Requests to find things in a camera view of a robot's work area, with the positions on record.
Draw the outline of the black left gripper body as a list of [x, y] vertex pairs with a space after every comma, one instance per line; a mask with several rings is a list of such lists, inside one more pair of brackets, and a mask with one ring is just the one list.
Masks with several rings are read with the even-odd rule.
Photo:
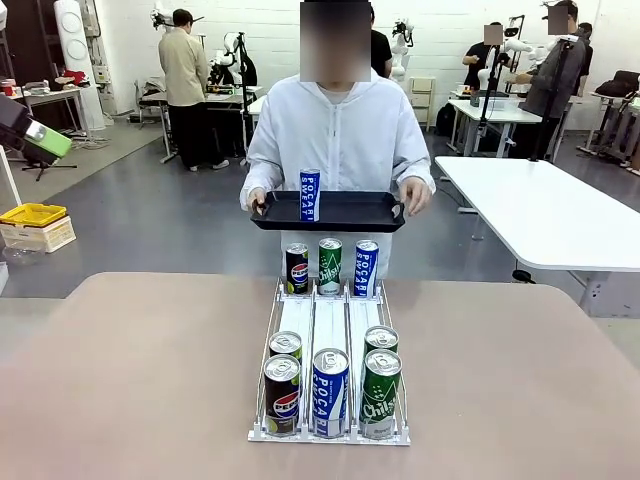
[[1, 145], [14, 150], [24, 147], [26, 132], [32, 123], [29, 110], [4, 95], [0, 97]]

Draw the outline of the person's left hand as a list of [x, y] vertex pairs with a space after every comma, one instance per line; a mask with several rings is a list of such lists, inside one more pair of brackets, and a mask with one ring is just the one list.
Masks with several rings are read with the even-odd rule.
[[406, 178], [399, 187], [400, 201], [408, 216], [419, 214], [429, 203], [432, 191], [425, 181], [418, 177]]

